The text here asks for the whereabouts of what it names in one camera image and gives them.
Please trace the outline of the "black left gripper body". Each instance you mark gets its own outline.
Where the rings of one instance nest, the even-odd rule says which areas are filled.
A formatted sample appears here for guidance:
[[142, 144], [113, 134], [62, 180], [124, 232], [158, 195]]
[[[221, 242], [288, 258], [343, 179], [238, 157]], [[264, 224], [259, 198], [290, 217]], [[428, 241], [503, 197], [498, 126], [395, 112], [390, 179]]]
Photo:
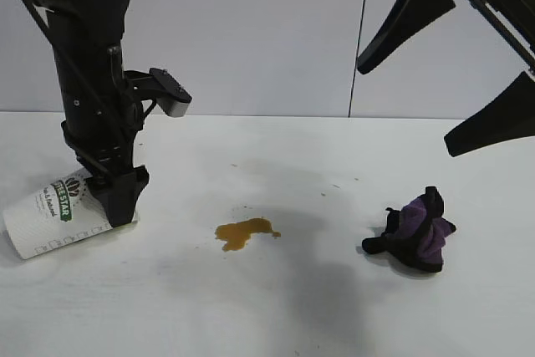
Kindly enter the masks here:
[[108, 93], [96, 104], [84, 93], [62, 93], [67, 145], [89, 172], [91, 191], [140, 191], [142, 169], [133, 163], [134, 139], [142, 128], [135, 95]]

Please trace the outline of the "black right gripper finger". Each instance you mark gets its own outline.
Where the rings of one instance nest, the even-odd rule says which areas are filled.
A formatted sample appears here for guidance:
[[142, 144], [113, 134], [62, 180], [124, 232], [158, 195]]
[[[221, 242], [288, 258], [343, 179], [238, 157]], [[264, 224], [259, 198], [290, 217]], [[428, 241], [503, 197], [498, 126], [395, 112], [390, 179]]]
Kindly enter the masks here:
[[452, 157], [534, 136], [534, 80], [520, 73], [492, 102], [448, 132]]
[[455, 6], [454, 0], [395, 0], [377, 34], [357, 58], [357, 70], [371, 72], [404, 42]]

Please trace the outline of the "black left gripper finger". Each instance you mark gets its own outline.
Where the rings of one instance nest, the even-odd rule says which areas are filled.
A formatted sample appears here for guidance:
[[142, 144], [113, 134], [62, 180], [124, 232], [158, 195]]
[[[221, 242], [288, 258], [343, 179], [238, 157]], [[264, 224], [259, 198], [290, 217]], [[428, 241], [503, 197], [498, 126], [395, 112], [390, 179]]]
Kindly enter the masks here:
[[89, 178], [89, 192], [104, 208], [108, 223], [121, 227], [132, 222], [136, 203], [148, 185], [149, 172], [145, 167], [110, 178]]

